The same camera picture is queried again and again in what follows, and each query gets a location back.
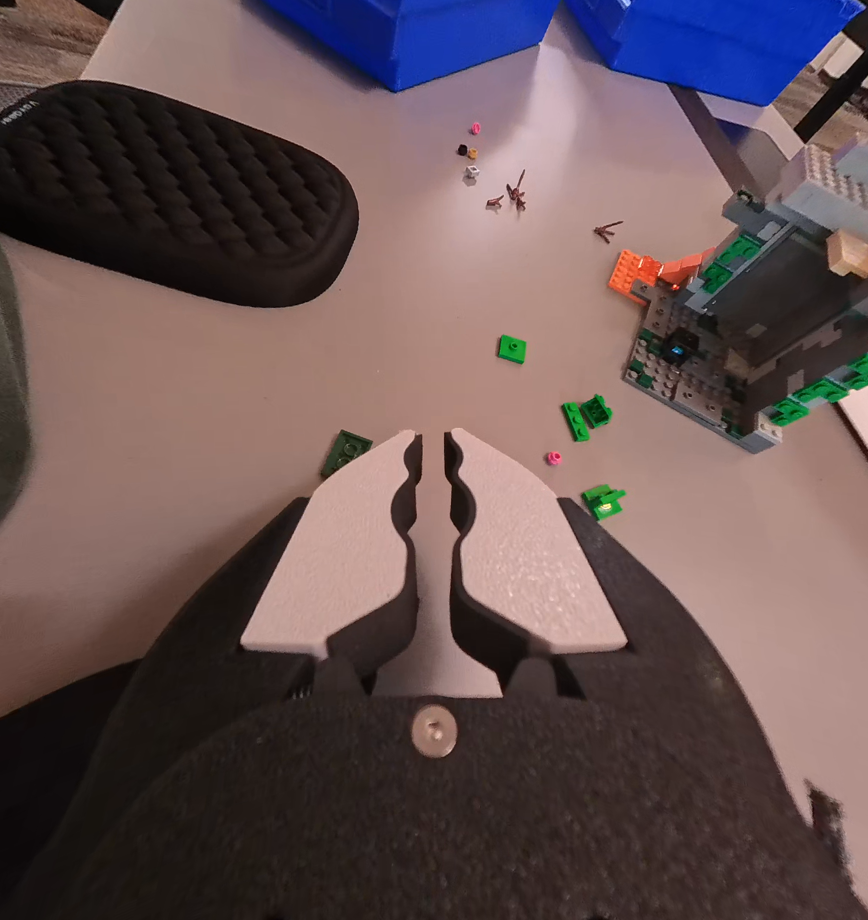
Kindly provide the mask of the grey brick castle model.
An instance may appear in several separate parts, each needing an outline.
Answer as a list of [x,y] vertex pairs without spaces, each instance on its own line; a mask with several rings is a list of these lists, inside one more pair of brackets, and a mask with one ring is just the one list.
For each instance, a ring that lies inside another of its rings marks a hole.
[[748,454],[868,387],[868,137],[805,144],[765,195],[741,188],[720,244],[608,282],[643,305],[624,382]]

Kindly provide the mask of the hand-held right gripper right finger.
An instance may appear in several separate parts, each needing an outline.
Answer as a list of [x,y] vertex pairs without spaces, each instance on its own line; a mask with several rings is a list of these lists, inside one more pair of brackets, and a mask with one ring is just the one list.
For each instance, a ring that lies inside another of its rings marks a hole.
[[461,428],[444,434],[456,644],[509,683],[521,661],[623,650],[627,637],[559,498]]

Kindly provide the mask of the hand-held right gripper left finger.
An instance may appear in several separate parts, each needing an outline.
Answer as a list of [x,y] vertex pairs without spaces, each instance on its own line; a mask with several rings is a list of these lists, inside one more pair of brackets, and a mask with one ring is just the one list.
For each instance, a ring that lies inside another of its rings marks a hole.
[[409,646],[422,444],[401,431],[315,490],[244,629],[245,650],[336,657],[371,674]]

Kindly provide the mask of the dark green plate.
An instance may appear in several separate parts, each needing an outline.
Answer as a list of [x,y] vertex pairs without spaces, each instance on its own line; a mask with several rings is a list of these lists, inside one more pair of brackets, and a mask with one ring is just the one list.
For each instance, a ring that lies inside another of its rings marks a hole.
[[325,480],[331,477],[338,470],[368,453],[372,445],[373,442],[369,438],[347,430],[339,431],[324,461],[321,478]]

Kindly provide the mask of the green bracket with peg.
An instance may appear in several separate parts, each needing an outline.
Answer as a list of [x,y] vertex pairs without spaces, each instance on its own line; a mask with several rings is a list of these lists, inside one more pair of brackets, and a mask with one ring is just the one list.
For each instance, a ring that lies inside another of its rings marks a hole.
[[627,493],[623,489],[613,489],[608,484],[587,489],[581,493],[584,503],[597,522],[603,522],[622,512],[622,501]]

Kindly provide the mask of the black padded wrist rest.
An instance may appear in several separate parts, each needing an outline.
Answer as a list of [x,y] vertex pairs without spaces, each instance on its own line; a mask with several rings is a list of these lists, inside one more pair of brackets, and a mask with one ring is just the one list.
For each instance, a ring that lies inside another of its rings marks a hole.
[[313,151],[110,82],[0,112],[0,233],[212,301],[282,308],[336,281],[359,230],[345,174]]

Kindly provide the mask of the blue plastic bin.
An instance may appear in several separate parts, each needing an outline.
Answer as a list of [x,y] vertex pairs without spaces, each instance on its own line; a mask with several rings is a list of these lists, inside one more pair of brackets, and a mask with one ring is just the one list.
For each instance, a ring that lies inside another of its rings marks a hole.
[[266,1],[393,92],[524,51],[558,1]]
[[566,1],[614,71],[770,105],[865,11],[858,1]]

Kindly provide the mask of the grey desk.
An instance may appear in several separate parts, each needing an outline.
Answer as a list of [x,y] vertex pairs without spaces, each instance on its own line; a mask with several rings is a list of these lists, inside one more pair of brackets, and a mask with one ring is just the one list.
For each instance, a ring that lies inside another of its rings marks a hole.
[[[868,906],[868,463],[834,407],[749,455],[621,379],[640,309],[608,289],[616,252],[675,259],[729,231],[729,185],[670,88],[603,66],[564,7],[540,46],[392,94],[256,3],[125,2],[84,75],[312,149],[351,182],[359,234],[321,297],[270,310],[1,239],[35,453],[0,527],[0,717],[141,657],[312,492],[341,429],[424,438],[418,631],[380,689],[496,692],[450,631],[443,435],[462,427],[560,496],[626,491],[606,529],[712,638],[805,815],[807,781],[842,801]],[[609,245],[592,232],[620,220]],[[562,404],[596,394],[612,421],[576,443]]]

